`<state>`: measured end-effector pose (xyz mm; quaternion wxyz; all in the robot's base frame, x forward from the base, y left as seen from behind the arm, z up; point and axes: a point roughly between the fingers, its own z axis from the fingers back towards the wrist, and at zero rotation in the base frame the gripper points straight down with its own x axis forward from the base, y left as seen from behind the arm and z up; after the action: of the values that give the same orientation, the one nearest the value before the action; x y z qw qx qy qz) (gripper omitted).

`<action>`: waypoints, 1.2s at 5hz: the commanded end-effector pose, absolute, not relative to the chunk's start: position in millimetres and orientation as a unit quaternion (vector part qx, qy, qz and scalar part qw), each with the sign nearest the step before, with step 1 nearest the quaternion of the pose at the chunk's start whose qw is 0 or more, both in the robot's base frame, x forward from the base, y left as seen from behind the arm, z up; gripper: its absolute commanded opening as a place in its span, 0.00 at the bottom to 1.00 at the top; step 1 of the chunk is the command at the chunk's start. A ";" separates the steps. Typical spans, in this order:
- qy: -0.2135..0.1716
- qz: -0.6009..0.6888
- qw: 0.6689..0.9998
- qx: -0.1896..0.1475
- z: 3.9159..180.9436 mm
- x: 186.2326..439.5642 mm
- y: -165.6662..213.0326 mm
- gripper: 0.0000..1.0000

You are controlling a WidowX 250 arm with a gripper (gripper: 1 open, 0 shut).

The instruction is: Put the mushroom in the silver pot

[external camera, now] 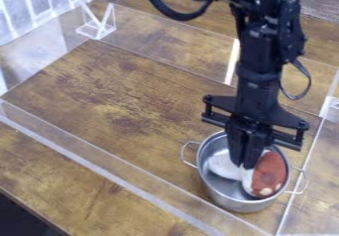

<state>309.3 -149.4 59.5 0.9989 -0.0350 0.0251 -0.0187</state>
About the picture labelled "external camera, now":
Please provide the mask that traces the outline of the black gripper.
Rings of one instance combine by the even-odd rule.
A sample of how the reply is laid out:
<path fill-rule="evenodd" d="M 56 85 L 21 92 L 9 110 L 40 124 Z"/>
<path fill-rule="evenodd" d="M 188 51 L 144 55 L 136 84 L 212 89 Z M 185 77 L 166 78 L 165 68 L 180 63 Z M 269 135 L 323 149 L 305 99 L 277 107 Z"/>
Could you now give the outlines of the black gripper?
<path fill-rule="evenodd" d="M 230 161 L 246 170 L 254 167 L 264 147 L 269 144 L 280 145 L 299 151 L 303 145 L 303 135 L 309 128 L 307 121 L 287 112 L 279 104 L 273 105 L 261 118 L 242 116 L 252 126 L 268 127 L 264 131 L 245 131 L 230 118 L 236 114 L 236 98 L 232 96 L 205 95 L 202 97 L 205 111 L 201 120 L 220 128 L 228 129 L 228 147 Z"/>

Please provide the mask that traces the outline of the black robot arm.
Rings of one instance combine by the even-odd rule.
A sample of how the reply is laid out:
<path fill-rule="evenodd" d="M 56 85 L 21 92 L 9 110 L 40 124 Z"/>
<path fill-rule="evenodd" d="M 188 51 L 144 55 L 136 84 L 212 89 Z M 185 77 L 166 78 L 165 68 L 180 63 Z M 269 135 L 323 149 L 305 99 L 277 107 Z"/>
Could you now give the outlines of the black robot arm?
<path fill-rule="evenodd" d="M 206 95 L 202 120 L 225 127 L 232 162 L 250 169 L 263 149 L 277 142 L 297 150 L 308 123 L 279 105 L 281 69 L 292 64 L 307 38 L 301 31 L 300 0 L 228 0 L 240 39 L 237 95 Z"/>

